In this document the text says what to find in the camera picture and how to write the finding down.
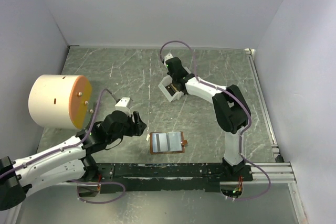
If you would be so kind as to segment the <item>white card tray box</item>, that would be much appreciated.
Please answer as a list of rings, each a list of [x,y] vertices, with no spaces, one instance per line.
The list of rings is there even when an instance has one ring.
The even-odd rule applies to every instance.
[[[174,69],[166,65],[166,68],[167,76],[161,80],[158,87],[169,102],[179,100],[182,96],[188,94],[186,83],[195,75],[187,67]]]

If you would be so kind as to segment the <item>white striped credit card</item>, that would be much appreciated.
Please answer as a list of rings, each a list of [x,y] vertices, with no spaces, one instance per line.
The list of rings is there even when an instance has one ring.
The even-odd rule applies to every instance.
[[[170,150],[170,142],[166,133],[153,134],[153,151],[155,153],[168,152]]]

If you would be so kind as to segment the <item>brown leather card holder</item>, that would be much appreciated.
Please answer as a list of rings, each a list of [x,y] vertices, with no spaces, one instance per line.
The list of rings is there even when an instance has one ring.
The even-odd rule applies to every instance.
[[[152,155],[184,153],[187,144],[182,131],[150,133],[150,153]]]

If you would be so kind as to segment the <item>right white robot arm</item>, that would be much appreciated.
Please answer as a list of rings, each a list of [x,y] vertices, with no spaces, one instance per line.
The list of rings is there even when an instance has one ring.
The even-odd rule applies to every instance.
[[[221,172],[227,180],[235,180],[246,166],[242,158],[242,141],[244,130],[251,123],[251,112],[239,87],[218,86],[205,81],[191,73],[171,53],[164,57],[163,63],[167,68],[167,76],[159,83],[159,89],[169,102],[179,100],[184,95],[193,95],[213,105],[217,123],[225,132]]]

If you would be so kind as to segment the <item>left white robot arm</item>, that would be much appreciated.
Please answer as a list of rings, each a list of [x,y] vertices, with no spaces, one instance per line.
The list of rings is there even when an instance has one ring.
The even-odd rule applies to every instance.
[[[27,196],[70,180],[92,182],[98,178],[93,153],[106,150],[124,136],[141,136],[147,125],[137,111],[113,111],[62,143],[35,155],[11,160],[1,158],[1,210],[22,203]]]

